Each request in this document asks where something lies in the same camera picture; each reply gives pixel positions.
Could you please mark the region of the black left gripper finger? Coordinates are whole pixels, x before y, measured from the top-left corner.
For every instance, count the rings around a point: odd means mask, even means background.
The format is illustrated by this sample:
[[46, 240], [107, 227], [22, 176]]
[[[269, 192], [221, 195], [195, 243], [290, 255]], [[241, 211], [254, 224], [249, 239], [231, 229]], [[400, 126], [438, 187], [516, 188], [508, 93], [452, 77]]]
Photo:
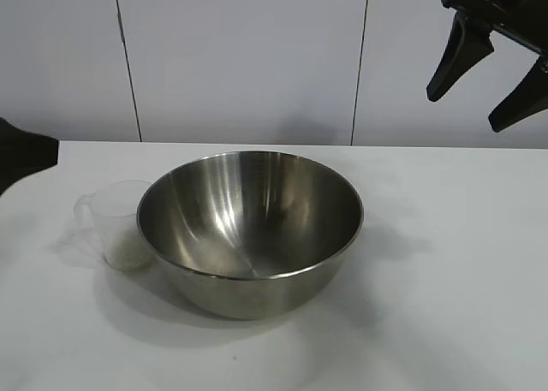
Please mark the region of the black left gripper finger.
[[1, 119], [1, 193], [17, 181], [57, 165], [59, 140]]

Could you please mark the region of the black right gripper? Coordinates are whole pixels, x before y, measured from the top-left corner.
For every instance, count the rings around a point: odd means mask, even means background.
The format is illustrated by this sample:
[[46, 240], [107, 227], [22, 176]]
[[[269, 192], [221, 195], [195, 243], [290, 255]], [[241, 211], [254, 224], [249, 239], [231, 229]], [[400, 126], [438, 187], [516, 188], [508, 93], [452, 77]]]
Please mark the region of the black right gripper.
[[[547, 0], [441, 0], [456, 13], [440, 63], [426, 87], [437, 102], [493, 51], [493, 30], [547, 57]], [[547, 109], [547, 59], [539, 58], [517, 87], [491, 112], [495, 133]]]

